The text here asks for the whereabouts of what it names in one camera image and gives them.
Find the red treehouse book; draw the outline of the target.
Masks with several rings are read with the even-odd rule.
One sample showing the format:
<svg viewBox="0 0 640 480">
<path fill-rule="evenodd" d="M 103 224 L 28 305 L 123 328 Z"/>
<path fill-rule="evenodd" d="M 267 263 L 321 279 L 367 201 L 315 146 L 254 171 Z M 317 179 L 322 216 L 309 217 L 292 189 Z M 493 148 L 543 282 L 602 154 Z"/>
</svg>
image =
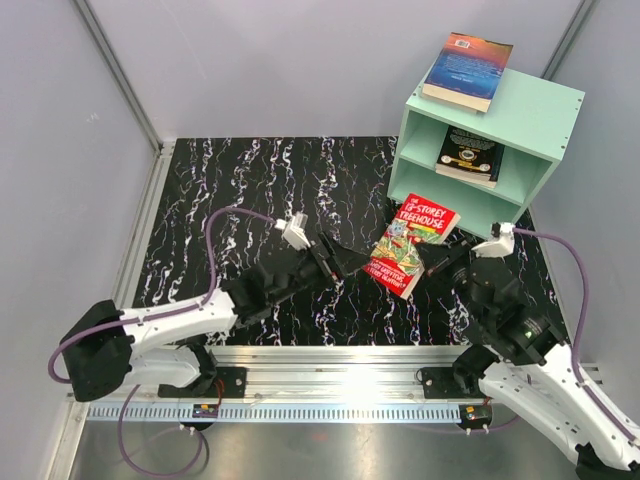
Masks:
<svg viewBox="0 0 640 480">
<path fill-rule="evenodd" d="M 406 300 L 425 272 L 417 246 L 441 245 L 460 218 L 454 210 L 410 193 L 375 244 L 363 270 Z"/>
</svg>

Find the black paperback book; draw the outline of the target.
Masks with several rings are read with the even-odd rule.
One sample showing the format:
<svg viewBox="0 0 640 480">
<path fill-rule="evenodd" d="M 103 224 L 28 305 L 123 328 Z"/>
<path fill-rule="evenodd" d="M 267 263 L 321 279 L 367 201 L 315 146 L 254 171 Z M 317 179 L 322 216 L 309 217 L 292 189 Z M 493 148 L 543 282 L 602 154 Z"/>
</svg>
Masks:
<svg viewBox="0 0 640 480">
<path fill-rule="evenodd" d="M 436 161 L 438 174 L 489 187 L 495 148 L 502 144 L 449 126 Z"/>
</svg>

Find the blue orange sunset book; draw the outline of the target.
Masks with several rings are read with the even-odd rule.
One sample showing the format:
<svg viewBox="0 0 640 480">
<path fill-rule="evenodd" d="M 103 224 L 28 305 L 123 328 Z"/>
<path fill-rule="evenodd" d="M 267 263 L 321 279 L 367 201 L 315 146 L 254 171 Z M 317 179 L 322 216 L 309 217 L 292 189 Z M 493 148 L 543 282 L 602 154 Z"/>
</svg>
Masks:
<svg viewBox="0 0 640 480">
<path fill-rule="evenodd" d="M 512 50 L 512 44 L 452 32 L 421 92 L 487 113 Z"/>
</svg>

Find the dark blue paperback book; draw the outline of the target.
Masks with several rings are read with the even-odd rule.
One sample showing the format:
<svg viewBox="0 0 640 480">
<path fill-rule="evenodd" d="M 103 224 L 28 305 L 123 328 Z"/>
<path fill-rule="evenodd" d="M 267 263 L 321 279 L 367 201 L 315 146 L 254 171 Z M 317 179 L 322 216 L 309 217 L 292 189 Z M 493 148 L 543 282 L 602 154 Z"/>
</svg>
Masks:
<svg viewBox="0 0 640 480">
<path fill-rule="evenodd" d="M 491 163 L 490 177 L 489 177 L 489 187 L 495 188 L 499 179 L 499 174 L 502 165 L 502 159 L 504 155 L 504 146 L 500 145 L 495 148 L 494 159 Z"/>
</svg>

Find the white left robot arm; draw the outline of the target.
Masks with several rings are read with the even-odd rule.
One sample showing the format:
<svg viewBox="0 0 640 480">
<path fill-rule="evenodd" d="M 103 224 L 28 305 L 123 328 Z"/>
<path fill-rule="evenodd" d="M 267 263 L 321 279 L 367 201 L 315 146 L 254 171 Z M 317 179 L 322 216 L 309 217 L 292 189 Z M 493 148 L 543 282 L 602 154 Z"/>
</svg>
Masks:
<svg viewBox="0 0 640 480">
<path fill-rule="evenodd" d="M 102 399 L 129 385 L 155 386 L 165 398 L 221 393 L 205 334 L 248 327 L 300 291 L 327 288 L 369 261 L 325 233 L 281 260 L 256 262 L 201 296 L 150 308 L 94 304 L 60 342 L 74 398 Z"/>
</svg>

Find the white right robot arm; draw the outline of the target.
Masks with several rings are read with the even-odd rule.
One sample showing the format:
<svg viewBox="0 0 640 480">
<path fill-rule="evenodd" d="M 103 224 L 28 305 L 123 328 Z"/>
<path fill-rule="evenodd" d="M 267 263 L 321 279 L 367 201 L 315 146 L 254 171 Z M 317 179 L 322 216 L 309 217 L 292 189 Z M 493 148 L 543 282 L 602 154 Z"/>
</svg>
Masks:
<svg viewBox="0 0 640 480">
<path fill-rule="evenodd" d="M 549 439 L 581 479 L 636 479 L 639 427 L 574 359 L 566 335 L 525 303 L 505 262 L 460 240 L 417 247 L 431 284 L 452 288 L 471 316 L 452 364 L 465 397 L 496 400 Z"/>
</svg>

